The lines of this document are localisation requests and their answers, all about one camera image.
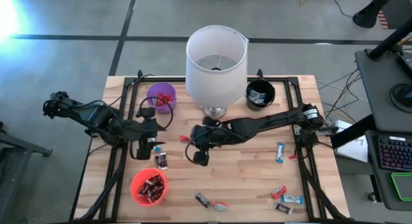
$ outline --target black cup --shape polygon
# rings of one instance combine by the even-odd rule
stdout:
[[[246,105],[247,107],[249,107],[249,109],[253,111],[260,111],[263,108],[271,105],[275,100],[275,88],[272,86],[270,82],[265,80],[265,78],[263,77],[262,69],[259,69],[257,71],[257,75],[259,76],[259,79],[252,81],[246,87]],[[262,104],[256,104],[249,99],[248,92],[250,89],[258,93],[266,93],[265,100]]]

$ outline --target orange bowl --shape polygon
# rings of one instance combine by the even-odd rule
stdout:
[[[162,196],[155,202],[150,203],[146,198],[139,196],[139,190],[143,186],[144,182],[154,176],[159,175],[162,178],[162,181],[165,185],[165,189],[163,190]],[[143,207],[150,207],[159,204],[166,195],[167,192],[167,178],[166,175],[163,173],[162,170],[159,169],[143,169],[141,170],[136,176],[133,178],[133,181],[130,185],[130,193],[134,201],[143,206]]]

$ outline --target lamp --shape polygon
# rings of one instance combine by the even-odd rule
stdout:
[[[186,90],[212,118],[244,96],[248,39],[232,28],[204,27],[186,45]]]

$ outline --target white lamp shade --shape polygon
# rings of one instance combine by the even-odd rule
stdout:
[[[195,32],[186,45],[186,90],[204,107],[225,107],[246,93],[248,39],[232,28],[207,26]],[[215,65],[204,68],[200,62],[217,57]],[[221,60],[233,62],[219,68]]]

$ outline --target lamp base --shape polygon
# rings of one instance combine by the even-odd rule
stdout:
[[[223,115],[226,113],[226,108],[221,107],[221,108],[214,108],[214,107],[203,107],[203,112],[205,115],[211,118],[221,118]]]

